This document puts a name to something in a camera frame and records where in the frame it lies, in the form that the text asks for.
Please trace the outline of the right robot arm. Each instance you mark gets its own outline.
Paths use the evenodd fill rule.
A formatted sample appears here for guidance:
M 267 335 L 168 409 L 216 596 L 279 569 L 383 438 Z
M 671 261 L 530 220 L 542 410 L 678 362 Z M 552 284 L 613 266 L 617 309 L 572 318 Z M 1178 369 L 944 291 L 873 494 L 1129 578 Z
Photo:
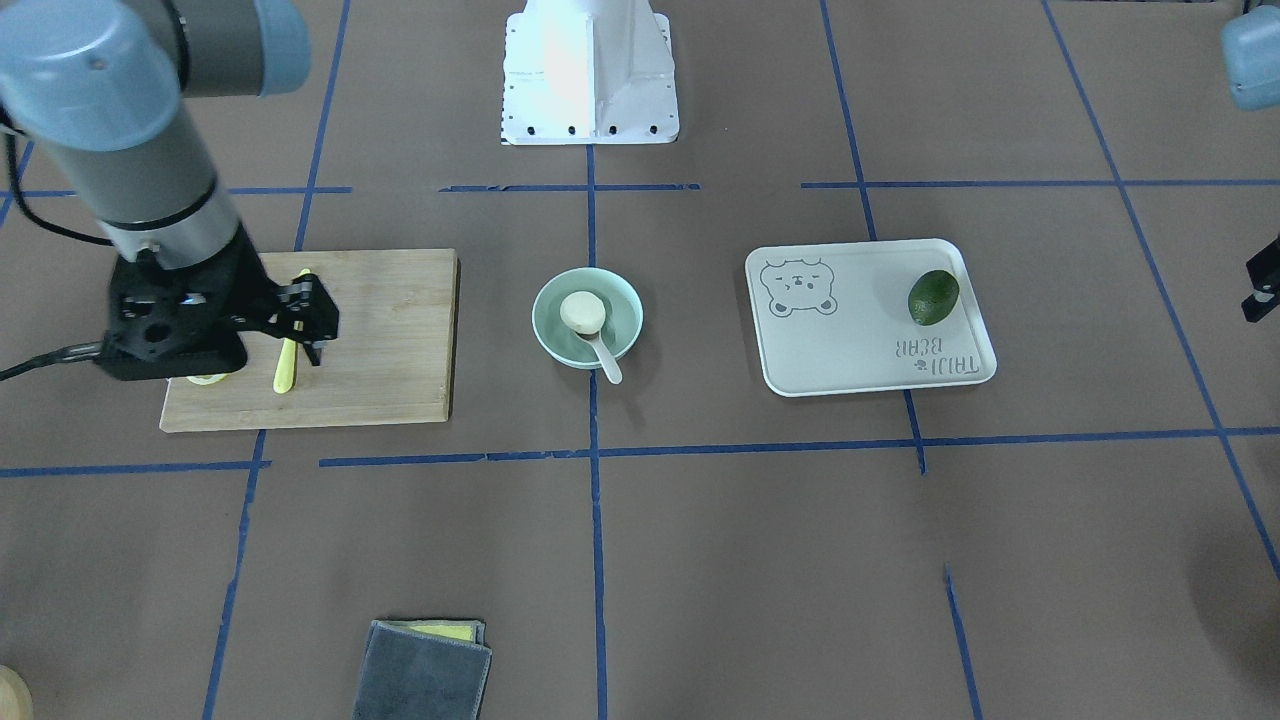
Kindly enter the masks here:
M 300 88 L 310 32 L 292 1 L 5 1 L 3 135 L 22 213 L 17 141 L 41 147 L 116 260 L 104 337 L 41 354 L 4 379 L 91 361 L 119 380 L 241 370 L 244 332 L 298 345 L 312 365 L 339 334 L 320 278 L 270 278 L 186 101 Z

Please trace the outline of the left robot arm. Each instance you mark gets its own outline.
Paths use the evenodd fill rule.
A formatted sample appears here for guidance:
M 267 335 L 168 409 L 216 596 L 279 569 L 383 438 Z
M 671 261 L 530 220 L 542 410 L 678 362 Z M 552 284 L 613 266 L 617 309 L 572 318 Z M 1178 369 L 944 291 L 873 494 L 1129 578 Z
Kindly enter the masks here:
M 1279 5 L 1245 1 L 1244 12 L 1221 32 L 1230 97 L 1244 111 L 1279 105 Z M 1279 240 L 1245 263 L 1252 291 L 1242 301 L 1247 322 L 1257 323 L 1277 307 Z

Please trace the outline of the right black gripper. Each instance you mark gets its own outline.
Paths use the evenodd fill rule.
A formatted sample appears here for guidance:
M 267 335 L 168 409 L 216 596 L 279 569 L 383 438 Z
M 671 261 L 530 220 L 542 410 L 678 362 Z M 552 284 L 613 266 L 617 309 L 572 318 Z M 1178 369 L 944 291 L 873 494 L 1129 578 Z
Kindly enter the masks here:
M 192 266 L 116 259 L 96 365 L 119 380 L 238 372 L 248 359 L 241 332 L 262 331 L 293 340 L 320 366 L 339 327 L 340 310 L 321 279 L 279 287 L 239 225 L 223 250 Z

